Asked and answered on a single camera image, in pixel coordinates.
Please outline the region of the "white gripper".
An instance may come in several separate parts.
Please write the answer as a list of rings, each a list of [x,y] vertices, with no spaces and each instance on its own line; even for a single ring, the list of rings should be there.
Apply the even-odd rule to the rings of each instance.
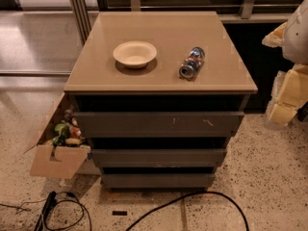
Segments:
[[[262,39],[267,47],[281,47],[287,23],[284,22]],[[308,102],[308,65],[295,64],[287,72],[279,70],[266,109],[270,123],[288,125],[298,110]]]

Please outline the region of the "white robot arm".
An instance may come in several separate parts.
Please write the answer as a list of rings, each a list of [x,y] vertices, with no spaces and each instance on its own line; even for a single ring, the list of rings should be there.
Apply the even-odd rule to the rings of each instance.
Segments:
[[[271,124],[287,126],[308,102],[308,0],[303,0],[287,22],[262,39],[262,44],[282,48],[283,58],[294,63],[274,79],[266,116]]]

